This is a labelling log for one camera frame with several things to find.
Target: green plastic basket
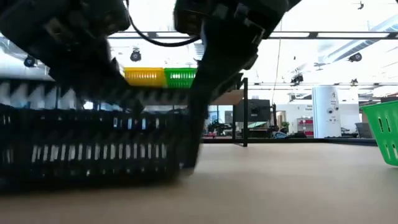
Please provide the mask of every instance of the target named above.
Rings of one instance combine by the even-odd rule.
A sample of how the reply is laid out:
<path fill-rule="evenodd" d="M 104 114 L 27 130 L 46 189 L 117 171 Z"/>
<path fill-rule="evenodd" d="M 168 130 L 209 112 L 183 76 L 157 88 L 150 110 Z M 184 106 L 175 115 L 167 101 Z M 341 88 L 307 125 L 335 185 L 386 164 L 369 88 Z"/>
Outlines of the green plastic basket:
<path fill-rule="evenodd" d="M 363 106 L 387 164 L 398 166 L 398 101 Z"/>
<path fill-rule="evenodd" d="M 169 88 L 190 88 L 196 72 L 195 68 L 165 68 L 167 86 Z"/>

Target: black pole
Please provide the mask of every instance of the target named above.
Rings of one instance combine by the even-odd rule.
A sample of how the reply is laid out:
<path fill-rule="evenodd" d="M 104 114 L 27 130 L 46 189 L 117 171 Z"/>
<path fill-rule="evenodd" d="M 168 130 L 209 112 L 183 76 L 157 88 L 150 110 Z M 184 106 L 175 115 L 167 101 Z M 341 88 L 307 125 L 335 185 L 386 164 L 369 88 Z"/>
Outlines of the black pole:
<path fill-rule="evenodd" d="M 232 142 L 235 143 L 236 140 L 236 106 L 232 105 Z"/>
<path fill-rule="evenodd" d="M 272 105 L 272 114 L 274 115 L 274 126 L 276 127 L 278 124 L 276 122 L 276 104 Z"/>
<path fill-rule="evenodd" d="M 248 100 L 248 78 L 243 79 L 243 147 L 248 146 L 248 110 L 249 110 L 249 100 Z"/>

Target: black plastic basket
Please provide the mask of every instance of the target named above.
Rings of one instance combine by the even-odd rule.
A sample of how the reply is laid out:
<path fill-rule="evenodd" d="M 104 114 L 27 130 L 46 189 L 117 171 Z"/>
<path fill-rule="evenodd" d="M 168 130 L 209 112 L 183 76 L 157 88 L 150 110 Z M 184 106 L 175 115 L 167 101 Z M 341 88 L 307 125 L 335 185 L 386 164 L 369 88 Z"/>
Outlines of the black plastic basket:
<path fill-rule="evenodd" d="M 178 173 L 186 115 L 119 111 L 0 111 L 0 176 L 8 180 Z"/>

